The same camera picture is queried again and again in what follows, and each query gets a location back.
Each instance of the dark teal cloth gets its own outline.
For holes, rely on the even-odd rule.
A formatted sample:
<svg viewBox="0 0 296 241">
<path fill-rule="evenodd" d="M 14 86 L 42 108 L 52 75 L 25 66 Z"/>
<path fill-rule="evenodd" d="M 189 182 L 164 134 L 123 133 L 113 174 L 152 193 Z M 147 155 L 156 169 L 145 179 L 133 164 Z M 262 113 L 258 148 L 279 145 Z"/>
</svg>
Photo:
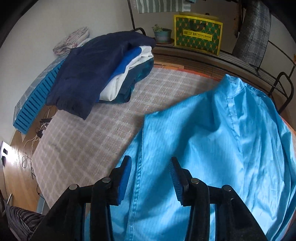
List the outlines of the dark teal cloth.
<svg viewBox="0 0 296 241">
<path fill-rule="evenodd" d="M 109 104 L 122 104 L 129 102 L 131 99 L 131 93 L 135 88 L 135 84 L 140 80 L 146 78 L 151 72 L 154 65 L 154 58 L 147 60 L 146 62 L 137 65 L 128 71 L 124 82 L 118 92 L 117 97 L 113 101 L 100 100 L 100 103 L 109 103 Z"/>
</svg>

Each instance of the navy blue jacket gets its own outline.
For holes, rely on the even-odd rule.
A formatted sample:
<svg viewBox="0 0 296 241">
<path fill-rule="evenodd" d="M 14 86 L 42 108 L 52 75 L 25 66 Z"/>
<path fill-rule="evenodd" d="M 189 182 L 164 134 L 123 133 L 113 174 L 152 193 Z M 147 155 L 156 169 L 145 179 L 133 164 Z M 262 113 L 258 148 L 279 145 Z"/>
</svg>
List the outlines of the navy blue jacket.
<svg viewBox="0 0 296 241">
<path fill-rule="evenodd" d="M 125 53 L 138 46 L 155 47 L 155 40 L 137 32 L 117 32 L 96 37 L 69 53 L 47 97 L 56 105 L 84 120 L 108 84 Z"/>
</svg>

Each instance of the gray plaid bag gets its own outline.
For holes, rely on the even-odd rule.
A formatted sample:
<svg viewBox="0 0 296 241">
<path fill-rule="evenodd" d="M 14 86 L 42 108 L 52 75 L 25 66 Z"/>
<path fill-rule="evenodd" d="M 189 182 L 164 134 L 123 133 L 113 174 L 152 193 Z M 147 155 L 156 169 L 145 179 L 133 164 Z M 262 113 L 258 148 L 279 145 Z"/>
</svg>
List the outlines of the gray plaid bag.
<svg viewBox="0 0 296 241">
<path fill-rule="evenodd" d="M 259 67 L 267 47 L 270 25 L 268 7 L 259 0 L 249 1 L 239 37 L 232 51 L 233 56 Z"/>
</svg>

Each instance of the blue cloth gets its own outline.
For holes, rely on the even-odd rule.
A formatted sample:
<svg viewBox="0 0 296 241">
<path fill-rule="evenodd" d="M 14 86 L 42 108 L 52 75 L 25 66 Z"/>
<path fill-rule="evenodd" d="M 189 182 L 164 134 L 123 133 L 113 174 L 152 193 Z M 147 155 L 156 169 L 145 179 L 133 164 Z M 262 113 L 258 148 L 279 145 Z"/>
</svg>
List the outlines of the blue cloth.
<svg viewBox="0 0 296 241">
<path fill-rule="evenodd" d="M 112 101 L 100 100 L 100 103 L 122 104 L 129 102 L 131 99 L 131 94 L 135 88 L 135 84 L 149 75 L 153 68 L 153 65 L 154 58 L 151 58 L 146 62 L 130 69 L 126 78 L 124 79 L 124 82 L 122 83 L 122 86 L 116 98 Z"/>
<path fill-rule="evenodd" d="M 155 40 L 126 31 L 102 35 L 73 48 L 57 74 L 46 104 L 86 119 L 125 54 L 144 45 L 153 48 Z"/>
<path fill-rule="evenodd" d="M 113 79 L 116 75 L 123 74 L 126 70 L 126 66 L 140 53 L 142 52 L 142 49 L 140 47 L 133 48 L 126 52 L 125 56 L 123 57 L 120 64 L 117 66 L 116 70 L 113 72 L 111 77 L 108 80 L 108 83 L 111 79 Z M 100 102 L 100 96 L 97 98 L 96 102 Z"/>
<path fill-rule="evenodd" d="M 207 185 L 231 185 L 268 240 L 283 237 L 295 211 L 292 135 L 271 99 L 239 78 L 146 115 L 124 155 L 132 171 L 124 200 L 111 206 L 115 240 L 184 240 L 190 207 L 176 198 L 172 156 Z M 214 225 L 211 206 L 212 241 Z"/>
</svg>

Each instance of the light blue cloth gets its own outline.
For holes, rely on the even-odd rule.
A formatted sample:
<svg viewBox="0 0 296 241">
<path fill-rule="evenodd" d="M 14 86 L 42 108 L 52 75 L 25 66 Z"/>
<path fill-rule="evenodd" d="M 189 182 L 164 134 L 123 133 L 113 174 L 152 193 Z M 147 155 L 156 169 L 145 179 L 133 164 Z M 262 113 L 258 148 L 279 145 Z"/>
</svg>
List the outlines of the light blue cloth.
<svg viewBox="0 0 296 241">
<path fill-rule="evenodd" d="M 283 237 L 296 207 L 291 133 L 271 99 L 239 78 L 146 115 L 124 155 L 132 171 L 124 200 L 111 206 L 115 240 L 184 240 L 190 207 L 176 198 L 172 156 L 207 185 L 231 185 L 268 240 Z M 214 218 L 211 206 L 213 241 Z"/>
</svg>

